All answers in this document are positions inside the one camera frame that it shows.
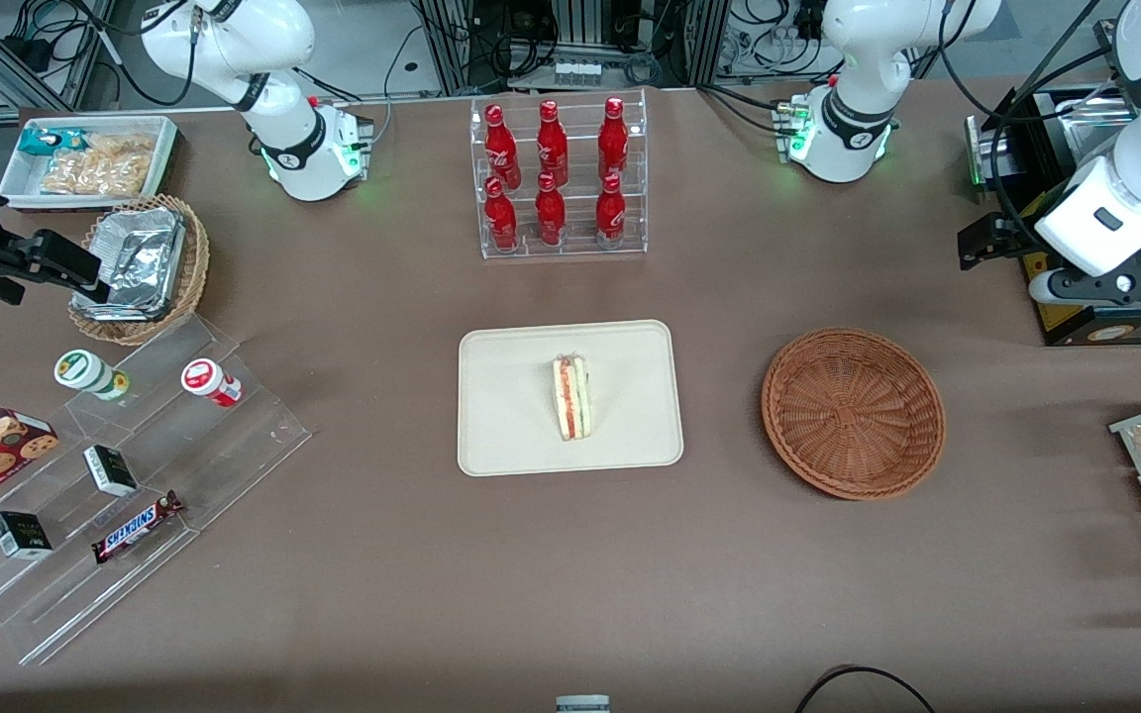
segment brown tabletop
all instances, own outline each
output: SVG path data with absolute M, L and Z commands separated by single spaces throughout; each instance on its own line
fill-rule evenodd
M 650 252 L 576 264 L 480 259 L 467 102 L 400 104 L 372 180 L 319 204 L 267 179 L 235 113 L 173 114 L 170 188 L 213 243 L 200 311 L 316 437 L 51 663 L 0 638 L 0 710 L 772 712 L 845 663 L 946 712 L 1141 710 L 1141 492 L 1106 428 L 1141 411 L 1141 348 L 1042 348 L 1013 262 L 958 272 L 955 230 L 987 211 L 961 96 L 916 82 L 851 185 L 694 91 L 648 99 Z M 65 299 L 0 303 L 0 406 L 64 403 L 68 348 L 126 354 Z M 672 330 L 682 460 L 464 476 L 461 338 L 608 319 Z M 905 497 L 825 496 L 764 437 L 769 358 L 834 325 L 941 391 L 945 455 Z M 823 696 L 916 710 L 875 681 Z

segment clear acrylic shelf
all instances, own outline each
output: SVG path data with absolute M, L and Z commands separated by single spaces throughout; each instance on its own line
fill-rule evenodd
M 118 402 L 73 397 L 49 420 L 60 447 L 0 488 L 11 487 L 0 510 L 37 515 L 55 548 L 33 562 L 0 550 L 0 624 L 21 664 L 51 658 L 311 437 L 235 353 L 234 340 L 204 319 L 180 319 L 119 363 L 130 392 Z M 241 380 L 235 406 L 221 410 L 183 391 L 178 374 L 194 357 L 210 357 Z M 82 457 L 95 443 L 122 452 L 139 483 L 135 495 L 95 487 Z M 186 510 L 95 564 L 91 543 L 170 491 Z
M 624 212 L 624 236 L 620 248 L 602 250 L 597 244 L 597 197 L 601 194 L 601 177 L 597 173 L 597 132 L 601 131 L 607 96 L 624 100 L 624 123 L 628 124 L 628 168 L 622 175 L 621 193 L 628 209 Z M 539 194 L 536 177 L 540 175 L 535 136 L 540 131 L 540 102 L 558 103 L 558 116 L 567 130 L 567 149 L 570 160 L 570 180 L 561 186 L 561 197 L 567 204 L 567 235 L 559 248 L 549 248 L 539 237 L 535 217 L 535 196 Z M 487 162 L 487 123 L 482 112 L 488 104 L 504 110 L 504 123 L 517 140 L 517 165 L 521 169 L 521 185 L 508 192 L 517 212 L 517 240 L 513 252 L 495 250 L 487 227 L 484 203 L 484 180 L 491 175 Z M 610 94 L 555 94 L 488 96 L 470 105 L 470 154 L 475 172 L 475 202 L 478 204 L 478 235 L 484 258 L 557 258 L 563 256 L 617 256 L 617 253 L 646 252 L 648 232 L 648 157 L 646 137 L 646 94 L 642 90 L 612 91 Z

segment wicker basket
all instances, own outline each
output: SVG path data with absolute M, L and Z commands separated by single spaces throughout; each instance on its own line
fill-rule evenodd
M 87 337 L 103 341 L 114 341 L 123 347 L 138 347 L 146 340 L 167 329 L 171 322 L 193 311 L 200 302 L 200 293 L 205 289 L 205 270 L 209 269 L 209 237 L 205 235 L 205 226 L 196 220 L 196 213 L 192 211 L 181 200 L 172 198 L 170 195 L 154 195 L 152 198 L 136 200 L 127 203 L 126 206 L 114 208 L 113 211 L 146 211 L 151 208 L 170 208 L 177 211 L 187 220 L 187 234 L 184 236 L 183 256 L 178 258 L 178 278 L 176 283 L 176 301 L 167 316 L 155 322 L 96 322 L 82 317 L 72 307 L 68 308 L 68 317 L 78 330 Z M 87 237 L 82 240 L 82 248 L 91 246 L 91 238 L 95 238 L 95 227 L 99 221 L 87 230 Z
M 911 491 L 945 446 L 945 410 L 928 372 L 867 331 L 825 329 L 787 343 L 764 375 L 761 411 L 786 464 L 850 500 Z

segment plastic-wrapped sandwich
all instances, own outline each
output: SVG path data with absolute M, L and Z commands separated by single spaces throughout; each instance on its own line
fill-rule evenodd
M 552 391 L 556 398 L 561 440 L 580 440 L 592 435 L 589 405 L 589 365 L 583 356 L 558 356 L 552 360 Z

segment red bottle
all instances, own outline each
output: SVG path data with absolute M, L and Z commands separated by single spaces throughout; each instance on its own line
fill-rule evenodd
M 624 211 L 628 204 L 620 195 L 620 175 L 612 172 L 601 179 L 597 197 L 597 244 L 602 250 L 620 248 L 624 240 Z
M 606 99 L 606 121 L 597 135 L 597 173 L 602 179 L 612 172 L 621 175 L 628 168 L 628 125 L 624 124 L 624 100 Z
M 570 180 L 570 157 L 567 156 L 567 130 L 558 121 L 558 103 L 549 99 L 540 102 L 540 133 L 535 136 L 540 147 L 540 170 L 549 171 L 557 185 Z
M 551 171 L 540 175 L 540 194 L 535 196 L 535 213 L 540 220 L 540 240 L 557 248 L 567 234 L 567 204 L 558 193 Z
M 487 118 L 487 162 L 492 172 L 508 189 L 517 191 L 521 185 L 521 169 L 517 168 L 517 141 L 504 125 L 504 112 L 499 105 L 488 104 L 484 116 Z
M 513 203 L 504 195 L 504 185 L 497 177 L 487 177 L 484 188 L 487 191 L 484 212 L 487 213 L 487 227 L 495 250 L 512 252 L 517 250 L 517 213 L 513 212 Z

